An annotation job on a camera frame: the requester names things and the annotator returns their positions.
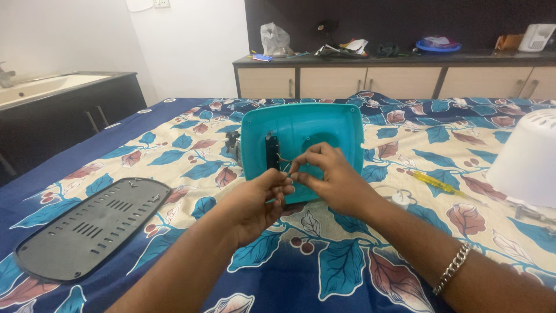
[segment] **turquoise plastic panel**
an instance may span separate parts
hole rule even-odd
[[[280,156],[293,160],[308,147],[327,142],[340,147],[351,166],[363,169],[363,122],[361,111],[351,104],[300,103],[264,107],[249,111],[241,122],[241,160],[245,178],[254,179],[266,171],[266,134],[278,137]],[[288,162],[280,162],[283,170]],[[323,172],[308,164],[302,172],[321,179]],[[287,203],[318,198],[309,188],[294,183],[295,193],[286,196]]]

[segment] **screwdriver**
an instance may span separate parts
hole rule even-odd
[[[480,204],[482,204],[482,205],[484,205],[484,206],[486,206],[486,207],[489,207],[488,204],[487,204],[486,202],[481,201],[481,200],[479,200],[479,199],[475,199],[475,198],[471,197],[470,195],[465,194],[463,191],[460,191],[460,190],[455,189],[452,185],[443,183],[443,182],[439,181],[438,179],[433,178],[433,177],[431,177],[431,176],[428,176],[428,175],[426,175],[426,174],[424,174],[424,173],[422,173],[422,172],[420,172],[420,171],[418,171],[418,170],[416,170],[416,171],[413,172],[413,177],[415,177],[416,179],[418,179],[418,180],[420,180],[420,181],[422,181],[422,182],[426,182],[427,184],[430,184],[430,185],[433,185],[433,186],[435,186],[435,187],[438,187],[438,188],[440,188],[440,189],[442,189],[442,190],[444,190],[444,191],[446,191],[446,192],[454,193],[455,195],[458,195],[458,196],[460,196],[460,197],[468,198],[468,199],[477,201],[477,202],[479,202]]]

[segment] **white wall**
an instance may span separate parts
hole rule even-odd
[[[127,0],[136,11],[152,0]],[[130,13],[159,99],[237,97],[232,62],[249,53],[244,0],[170,0]]]
[[[159,100],[125,0],[0,0],[0,25],[0,61],[16,71],[16,81],[73,70],[132,71],[147,105]]]

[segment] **black countertop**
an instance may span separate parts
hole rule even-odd
[[[80,89],[80,88],[83,88],[83,87],[86,87],[86,86],[100,84],[102,82],[117,79],[117,78],[120,78],[120,77],[124,77],[124,76],[128,76],[128,75],[137,75],[137,73],[136,72],[86,72],[86,71],[80,71],[80,72],[77,72],[77,73],[72,74],[72,75],[93,75],[93,76],[109,76],[109,77],[105,77],[103,79],[94,80],[94,81],[86,82],[84,84],[75,85],[75,86],[71,86],[71,87],[68,87],[68,88],[52,91],[52,92],[49,92],[47,94],[30,97],[30,98],[27,98],[27,99],[23,99],[21,101],[12,102],[12,103],[5,104],[5,105],[0,104],[0,111],[9,109],[9,108],[12,108],[12,107],[15,107],[15,106],[28,104],[30,102],[34,102],[34,101],[44,99],[44,98],[47,98],[47,97],[52,97],[52,96],[56,96],[56,95],[59,95],[59,94],[64,94],[66,92],[77,90],[77,89]],[[49,77],[47,79],[56,78],[56,77],[59,77],[59,76]]]
[[[291,58],[274,58],[270,62],[256,61],[249,56],[242,57],[232,63],[236,67],[287,67],[287,66],[546,66],[556,65],[556,51],[519,52],[480,50],[474,52],[453,52],[441,54],[422,53],[421,55],[379,57],[370,56],[364,59],[323,58],[308,55]]]

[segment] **black vented cover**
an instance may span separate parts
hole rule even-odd
[[[46,281],[90,275],[141,229],[170,190],[152,179],[120,179],[22,241],[14,252],[17,264]]]

